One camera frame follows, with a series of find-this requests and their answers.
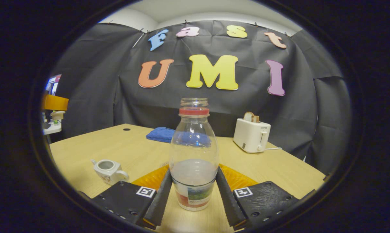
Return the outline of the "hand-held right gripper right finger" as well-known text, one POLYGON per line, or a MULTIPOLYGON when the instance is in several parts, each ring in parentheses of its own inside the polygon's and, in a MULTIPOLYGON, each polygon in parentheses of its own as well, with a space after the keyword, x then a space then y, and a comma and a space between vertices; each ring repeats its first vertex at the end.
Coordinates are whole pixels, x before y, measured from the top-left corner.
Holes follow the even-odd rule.
POLYGON ((234 230, 270 224, 301 202, 272 181, 258 183, 223 164, 218 167, 216 182, 234 230))

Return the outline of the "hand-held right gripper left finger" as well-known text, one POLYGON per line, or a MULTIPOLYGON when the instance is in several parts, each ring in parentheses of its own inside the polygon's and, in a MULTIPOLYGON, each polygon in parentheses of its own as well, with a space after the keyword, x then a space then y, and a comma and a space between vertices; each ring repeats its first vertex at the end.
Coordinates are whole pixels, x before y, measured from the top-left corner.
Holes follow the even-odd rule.
POLYGON ((129 224, 155 230, 161 225, 172 177, 164 165, 134 182, 119 181, 90 201, 129 224))

